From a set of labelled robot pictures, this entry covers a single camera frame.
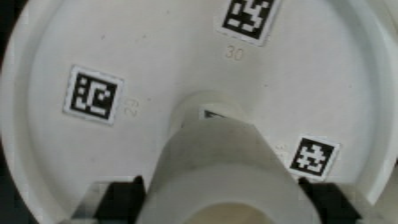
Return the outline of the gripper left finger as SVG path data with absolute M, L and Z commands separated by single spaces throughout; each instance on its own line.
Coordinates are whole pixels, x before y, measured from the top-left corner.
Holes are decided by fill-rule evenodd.
M 146 200 L 143 176 L 132 181 L 95 182 L 70 218 L 71 224 L 137 224 Z

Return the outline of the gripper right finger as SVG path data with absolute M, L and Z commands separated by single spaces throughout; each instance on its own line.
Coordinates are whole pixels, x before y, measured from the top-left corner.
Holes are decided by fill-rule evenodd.
M 363 216 L 338 185 L 311 183 L 306 178 L 301 178 L 299 186 L 311 200 L 322 224 L 356 224 Z

